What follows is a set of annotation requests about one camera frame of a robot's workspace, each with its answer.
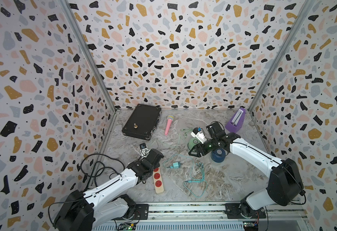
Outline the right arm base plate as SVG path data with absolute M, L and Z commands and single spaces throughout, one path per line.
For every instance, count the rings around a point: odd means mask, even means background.
M 227 215 L 228 219 L 258 219 L 267 217 L 263 208 L 252 210 L 245 203 L 225 204 L 225 214 Z

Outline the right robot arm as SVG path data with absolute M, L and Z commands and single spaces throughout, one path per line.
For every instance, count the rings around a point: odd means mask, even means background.
M 194 128 L 191 136 L 198 141 L 190 148 L 189 155 L 203 157 L 218 149 L 241 157 L 260 170 L 268 179 L 268 186 L 244 197 L 234 211 L 244 218 L 252 218 L 256 212 L 269 205 L 287 206 L 298 195 L 305 196 L 303 182 L 292 159 L 282 160 L 251 145 L 240 135 L 226 133 L 221 123 L 215 121 L 206 127 L 210 138 L 202 128 Z

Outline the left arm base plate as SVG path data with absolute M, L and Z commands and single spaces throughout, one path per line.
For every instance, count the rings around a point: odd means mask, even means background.
M 126 214 L 122 216 L 122 220 L 147 220 L 149 212 L 149 204 L 136 204 L 129 207 Z

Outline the beige red power strip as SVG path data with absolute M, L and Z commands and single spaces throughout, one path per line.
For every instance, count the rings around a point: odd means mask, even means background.
M 155 192 L 157 194 L 163 193 L 164 186 L 163 186 L 162 175 L 161 175 L 161 171 L 159 167 L 154 169 L 153 177 L 154 177 Z

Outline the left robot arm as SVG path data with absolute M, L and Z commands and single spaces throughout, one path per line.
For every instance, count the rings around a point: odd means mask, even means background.
M 113 219 L 137 219 L 136 203 L 125 191 L 150 178 L 163 157 L 160 151 L 151 149 L 106 183 L 85 192 L 75 190 L 62 203 L 53 227 L 59 231 L 91 231 Z

